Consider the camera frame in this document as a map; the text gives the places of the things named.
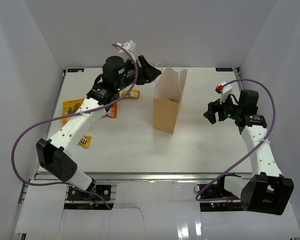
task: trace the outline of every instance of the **robotic arm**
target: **robotic arm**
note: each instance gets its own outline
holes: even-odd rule
[[[239,128],[247,150],[253,149],[267,133],[267,123],[262,115],[258,115],[257,91],[242,90],[237,105],[233,103],[232,87],[226,82],[220,83],[216,91],[220,99],[208,104],[208,111],[203,115],[211,124],[216,123],[216,113],[219,121],[233,119]],[[265,141],[250,155],[252,179],[243,180],[237,175],[226,175],[218,181],[221,192],[232,193],[240,198],[245,211],[282,215],[294,189],[292,179],[285,178],[278,168],[272,154],[270,143]]]
[[[121,45],[133,55],[136,44],[132,41]],[[138,79],[137,85],[151,83],[161,71],[152,67],[144,58],[138,56]],[[82,136],[100,118],[106,115],[111,108],[83,113],[91,109],[112,103],[119,98],[119,92],[130,86],[135,79],[135,66],[131,59],[126,61],[120,56],[110,56],[102,66],[102,74],[96,77],[92,89],[87,93],[78,116],[71,117],[70,120],[48,140],[40,139],[36,144],[39,164],[41,167],[52,173],[63,182],[82,190],[91,191],[96,185],[95,181],[83,171],[78,169],[77,164],[71,159],[75,147]]]

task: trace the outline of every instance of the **brown paper bag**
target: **brown paper bag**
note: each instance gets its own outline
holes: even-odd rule
[[[174,133],[186,78],[186,69],[176,72],[168,66],[162,73],[155,85],[153,95],[154,129]]]

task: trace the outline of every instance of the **tabletop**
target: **tabletop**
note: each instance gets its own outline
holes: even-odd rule
[[[215,92],[217,84],[235,79],[234,72],[217,72],[212,67],[186,69],[174,134],[153,129],[155,82],[135,86],[139,98],[123,99],[117,104],[117,118],[103,117],[85,134],[92,136],[90,146],[78,145],[71,156],[78,168],[95,173],[220,173],[243,157],[247,148],[234,121],[226,119],[212,125],[203,116],[208,103],[220,97]],[[63,102],[85,98],[101,73],[101,68],[67,72],[54,117],[62,115]],[[232,87],[238,98],[237,84]],[[48,136],[62,126],[61,120],[54,121]],[[250,161],[233,171],[250,173]],[[46,170],[40,167],[38,172]]]

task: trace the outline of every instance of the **wall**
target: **wall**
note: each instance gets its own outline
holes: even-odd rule
[[[300,227],[300,0],[277,1],[242,72],[265,83],[273,94],[277,114],[271,146],[283,174],[294,181],[291,202]],[[259,90],[251,84],[244,87]],[[260,93],[259,109],[270,123],[270,100]]]
[[[101,67],[134,40],[149,63],[241,66],[276,0],[24,0],[63,68]]]
[[[10,239],[22,183],[11,167],[11,148],[26,127],[48,118],[62,71],[23,0],[0,0],[0,240]],[[25,136],[17,168],[26,179],[35,144],[47,126]]]

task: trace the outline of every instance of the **gray wall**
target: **gray wall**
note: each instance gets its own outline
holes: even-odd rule
[[[50,116],[61,80],[23,0],[0,0],[0,240],[10,239],[22,187],[11,167],[13,143],[26,127]],[[34,129],[17,148],[17,168],[26,179],[46,129]]]
[[[100,67],[111,44],[175,67],[241,66],[276,0],[24,0],[58,64]]]
[[[283,174],[294,181],[291,202],[300,227],[300,0],[277,1],[242,71],[243,77],[263,82],[273,94],[277,114],[271,146]],[[270,123],[270,100],[262,90],[260,98],[260,112]]]

